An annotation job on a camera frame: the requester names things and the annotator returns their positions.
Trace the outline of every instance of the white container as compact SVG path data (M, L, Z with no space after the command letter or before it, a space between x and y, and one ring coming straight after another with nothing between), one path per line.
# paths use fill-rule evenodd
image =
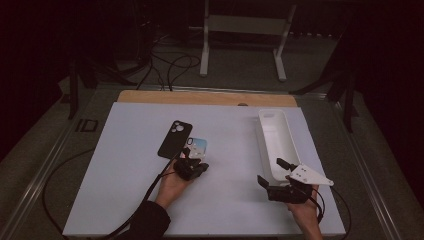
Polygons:
M262 159L264 178L270 185L284 185L288 183L286 176L290 171L277 164L277 158L299 165L296 147L293 143L286 116L280 109L262 109L259 111L259 122L256 135Z

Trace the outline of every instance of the white metal frame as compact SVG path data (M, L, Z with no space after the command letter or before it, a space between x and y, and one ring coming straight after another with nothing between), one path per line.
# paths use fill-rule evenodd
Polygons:
M200 75L206 77L209 65L209 32L237 32L237 33L256 33L281 36L280 45L274 49L275 66L277 68L278 80L284 82L287 80L284 71L281 54L289 35L291 22L296 5L290 7L290 11L286 19L274 18L253 18L253 17L236 17L209 14L209 0L205 0L205 17L203 27L203 51L200 64Z

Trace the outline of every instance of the sleeve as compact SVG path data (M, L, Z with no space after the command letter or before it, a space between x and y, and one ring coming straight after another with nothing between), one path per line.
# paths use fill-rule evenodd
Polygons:
M157 240L168 229L171 219L168 213L155 202L140 204L130 221L130 229L120 235L119 240Z

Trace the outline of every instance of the white table surface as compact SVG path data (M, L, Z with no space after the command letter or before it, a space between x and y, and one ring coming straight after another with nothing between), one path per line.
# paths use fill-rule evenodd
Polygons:
M287 207L268 201L257 183L263 172L255 122L265 108L270 107L114 103L63 234L106 235L131 216L167 163L157 150L174 120L192 124L190 136L207 140L210 167L168 209L166 236L300 234ZM279 109L301 162L324 174L301 109ZM326 206L323 234L343 234L329 187L319 191Z

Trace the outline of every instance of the human hand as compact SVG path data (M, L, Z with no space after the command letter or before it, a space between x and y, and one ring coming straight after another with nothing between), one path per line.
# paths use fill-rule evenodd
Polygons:
M171 165L163 174L159 186L159 192L155 200L155 202L164 209L167 209L172 202L178 199L178 197L181 196L187 186L194 181L186 181L180 178L180 176L178 176L178 174L174 172L175 162L176 160L173 160Z
M318 185L313 185L312 187L315 189L315 191L312 191L312 198L316 200ZM307 240L322 239L317 219L317 206L311 200L303 204L286 203L286 205Z

